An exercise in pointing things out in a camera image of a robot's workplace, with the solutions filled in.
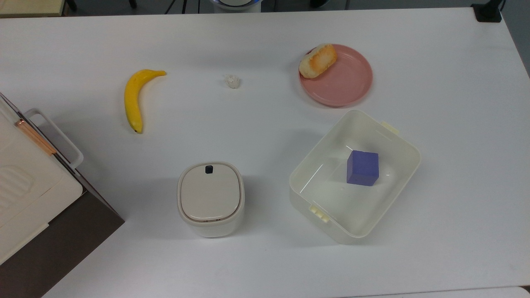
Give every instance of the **banana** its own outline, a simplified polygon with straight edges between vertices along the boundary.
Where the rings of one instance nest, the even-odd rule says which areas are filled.
[[[127,115],[129,125],[139,134],[142,133],[143,123],[140,107],[138,106],[138,94],[147,82],[162,75],[166,75],[166,72],[142,69],[132,75],[125,86],[125,114]]]

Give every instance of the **cable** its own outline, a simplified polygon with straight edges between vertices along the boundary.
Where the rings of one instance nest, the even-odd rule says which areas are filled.
[[[167,14],[169,12],[169,10],[171,9],[171,6],[173,6],[173,3],[175,3],[175,0],[171,1],[171,4],[169,5],[169,7],[167,8],[164,14]]]

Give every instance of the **bread roll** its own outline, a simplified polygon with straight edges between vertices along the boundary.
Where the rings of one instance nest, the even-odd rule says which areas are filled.
[[[323,43],[305,55],[298,70],[304,78],[316,78],[337,61],[337,52],[330,43]]]

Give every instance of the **white plastic container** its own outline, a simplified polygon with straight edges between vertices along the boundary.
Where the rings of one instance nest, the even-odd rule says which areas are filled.
[[[366,236],[420,164],[418,149],[397,133],[362,111],[348,111],[291,174],[292,205],[336,242]],[[346,183],[352,150],[379,154],[373,186]]]
[[[243,179],[226,162],[192,165],[180,175],[177,200],[180,217],[197,234],[208,238],[226,236],[236,230],[243,218]]]

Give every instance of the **purple cube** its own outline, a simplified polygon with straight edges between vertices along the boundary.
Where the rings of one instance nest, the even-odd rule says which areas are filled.
[[[379,178],[379,154],[353,150],[348,158],[346,182],[372,186]]]

